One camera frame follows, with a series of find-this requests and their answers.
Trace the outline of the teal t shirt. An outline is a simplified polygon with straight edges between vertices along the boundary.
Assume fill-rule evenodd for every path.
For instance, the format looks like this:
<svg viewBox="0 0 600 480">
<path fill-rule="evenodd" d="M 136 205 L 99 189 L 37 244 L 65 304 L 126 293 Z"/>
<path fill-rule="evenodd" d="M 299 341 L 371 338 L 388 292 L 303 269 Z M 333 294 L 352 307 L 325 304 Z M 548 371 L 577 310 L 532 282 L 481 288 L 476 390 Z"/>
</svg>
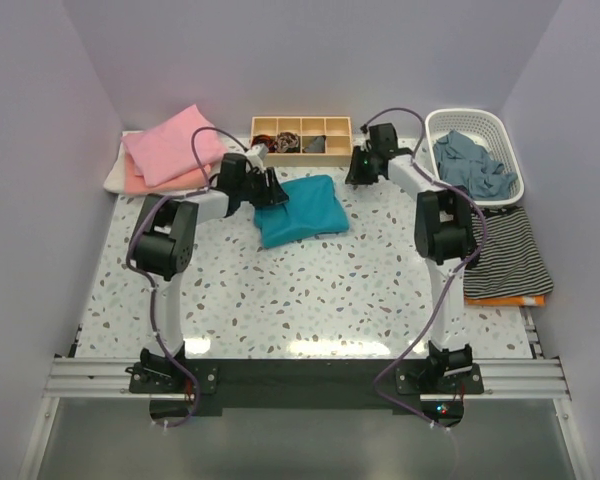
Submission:
<svg viewBox="0 0 600 480">
<path fill-rule="evenodd" d="M 255 210 L 254 224 L 264 248 L 349 230 L 348 217 L 330 176 L 298 178 L 281 187 L 289 197 L 286 203 Z"/>
</svg>

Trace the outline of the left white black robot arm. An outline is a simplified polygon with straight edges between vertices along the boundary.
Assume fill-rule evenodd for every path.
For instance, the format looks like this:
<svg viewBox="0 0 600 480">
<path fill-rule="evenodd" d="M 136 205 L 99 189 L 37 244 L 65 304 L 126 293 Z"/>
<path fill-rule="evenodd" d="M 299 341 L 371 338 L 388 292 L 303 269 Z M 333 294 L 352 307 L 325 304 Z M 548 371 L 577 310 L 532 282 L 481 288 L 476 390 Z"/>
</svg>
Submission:
<svg viewBox="0 0 600 480">
<path fill-rule="evenodd" d="M 149 341 L 129 370 L 134 393 L 183 393 L 193 402 L 209 393 L 211 372 L 197 378 L 186 365 L 181 326 L 181 285 L 189 268 L 197 227 L 233 215 L 243 203 L 253 207 L 284 205 L 284 192 L 273 167 L 261 167 L 247 154 L 226 154 L 210 185 L 180 195 L 148 195 L 127 250 L 129 270 L 149 282 Z"/>
</svg>

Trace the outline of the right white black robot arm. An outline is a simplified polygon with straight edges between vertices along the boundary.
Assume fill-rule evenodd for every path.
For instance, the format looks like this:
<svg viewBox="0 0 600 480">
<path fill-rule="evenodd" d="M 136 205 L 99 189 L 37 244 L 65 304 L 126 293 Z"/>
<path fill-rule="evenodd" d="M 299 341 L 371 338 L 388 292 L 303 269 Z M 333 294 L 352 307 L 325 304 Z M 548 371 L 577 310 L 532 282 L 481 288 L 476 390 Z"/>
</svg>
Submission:
<svg viewBox="0 0 600 480">
<path fill-rule="evenodd" d="M 466 193 L 433 178 L 416 161 L 416 152 L 401 148 L 390 123 L 363 125 L 363 144 L 352 151 L 345 182 L 373 185 L 380 177 L 393 182 L 415 201 L 414 242 L 428 269 L 433 311 L 415 342 L 428 337 L 428 355 L 419 365 L 404 360 L 393 368 L 396 386 L 417 393 L 446 393 L 471 375 L 473 351 L 461 320 L 463 277 L 474 251 L 471 203 Z"/>
</svg>

